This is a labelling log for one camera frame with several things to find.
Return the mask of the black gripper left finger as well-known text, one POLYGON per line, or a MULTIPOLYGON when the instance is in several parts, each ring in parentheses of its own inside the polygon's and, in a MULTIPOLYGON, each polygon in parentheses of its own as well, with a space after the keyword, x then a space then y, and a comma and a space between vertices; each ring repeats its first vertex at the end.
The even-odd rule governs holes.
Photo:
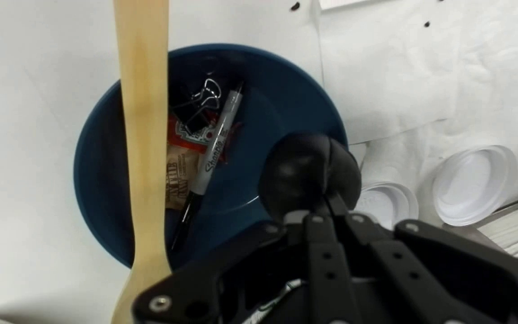
POLYGON ((299 222, 260 221, 211 255, 147 287, 134 324, 244 324, 272 303, 262 324, 359 324, 346 249, 332 213, 299 222))

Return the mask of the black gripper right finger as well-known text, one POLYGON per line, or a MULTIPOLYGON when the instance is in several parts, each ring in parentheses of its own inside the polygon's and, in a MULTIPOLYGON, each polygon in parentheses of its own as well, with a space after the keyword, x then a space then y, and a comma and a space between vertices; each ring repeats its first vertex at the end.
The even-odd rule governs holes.
POLYGON ((326 197, 328 324, 518 324, 518 258, 404 221, 388 231, 326 197))

